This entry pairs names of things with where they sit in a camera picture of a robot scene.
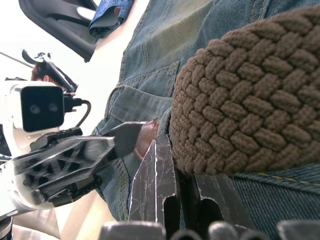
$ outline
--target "black cable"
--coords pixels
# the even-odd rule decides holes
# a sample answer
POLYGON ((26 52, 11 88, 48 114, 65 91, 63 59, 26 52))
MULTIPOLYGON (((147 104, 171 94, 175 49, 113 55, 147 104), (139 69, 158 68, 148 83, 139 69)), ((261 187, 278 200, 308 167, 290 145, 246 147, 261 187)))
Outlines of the black cable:
POLYGON ((78 122, 76 127, 80 127, 81 126, 81 124, 86 120, 86 118, 88 117, 88 115, 89 115, 89 113, 91 111, 91 103, 88 100, 82 100, 82 104, 85 104, 87 106, 86 113, 83 116, 83 118, 78 122))

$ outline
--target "jeans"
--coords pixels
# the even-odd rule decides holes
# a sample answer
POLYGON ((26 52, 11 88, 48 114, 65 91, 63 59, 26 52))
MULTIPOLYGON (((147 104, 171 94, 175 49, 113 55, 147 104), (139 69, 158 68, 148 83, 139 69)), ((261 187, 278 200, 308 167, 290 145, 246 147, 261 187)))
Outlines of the jeans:
MULTIPOLYGON (((117 87, 100 136, 128 121, 160 119, 158 134, 168 133, 177 74, 211 39, 254 21, 320 0, 150 0, 123 53, 117 87)), ((100 172, 98 192, 118 221, 128 220, 132 181, 140 160, 117 159, 100 172)), ((320 166, 279 172, 236 174, 232 180, 258 230, 276 237, 276 223, 320 219, 320 166)))

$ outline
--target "camera lens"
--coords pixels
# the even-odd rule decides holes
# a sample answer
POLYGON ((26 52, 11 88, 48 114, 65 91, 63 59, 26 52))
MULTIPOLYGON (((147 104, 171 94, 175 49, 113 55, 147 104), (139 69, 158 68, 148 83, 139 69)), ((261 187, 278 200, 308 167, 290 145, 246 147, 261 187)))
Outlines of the camera lens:
POLYGON ((56 111, 58 111, 58 106, 57 106, 57 104, 55 104, 55 103, 50 103, 50 105, 49 105, 49 110, 50 110, 51 112, 56 112, 56 111))
POLYGON ((30 112, 32 114, 39 114, 40 113, 40 107, 38 107, 37 105, 32 105, 30 107, 30 112))

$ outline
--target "blue jeans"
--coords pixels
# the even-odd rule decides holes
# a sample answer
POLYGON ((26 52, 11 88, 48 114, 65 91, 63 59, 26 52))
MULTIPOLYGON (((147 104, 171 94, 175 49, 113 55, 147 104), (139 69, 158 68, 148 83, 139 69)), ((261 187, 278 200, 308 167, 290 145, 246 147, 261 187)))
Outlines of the blue jeans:
MULTIPOLYGON (((259 19, 320 0, 150 0, 123 53, 120 77, 109 111, 95 128, 103 135, 128 121, 160 119, 158 134, 169 126, 176 76, 187 60, 211 39, 259 19)), ((140 165, 134 154, 117 159, 100 175, 98 189, 118 221, 128 220, 133 177, 140 165)), ((272 238, 285 219, 320 219, 320 166, 279 172, 237 174, 234 185, 258 230, 272 238)))

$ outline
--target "brown braided belt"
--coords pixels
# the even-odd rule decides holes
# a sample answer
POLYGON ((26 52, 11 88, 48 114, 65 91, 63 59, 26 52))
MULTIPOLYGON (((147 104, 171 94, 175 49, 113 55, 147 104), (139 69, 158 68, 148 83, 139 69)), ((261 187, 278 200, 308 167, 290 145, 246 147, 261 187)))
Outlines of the brown braided belt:
POLYGON ((320 6, 213 39, 182 68, 173 155, 188 174, 283 170, 320 159, 320 6))

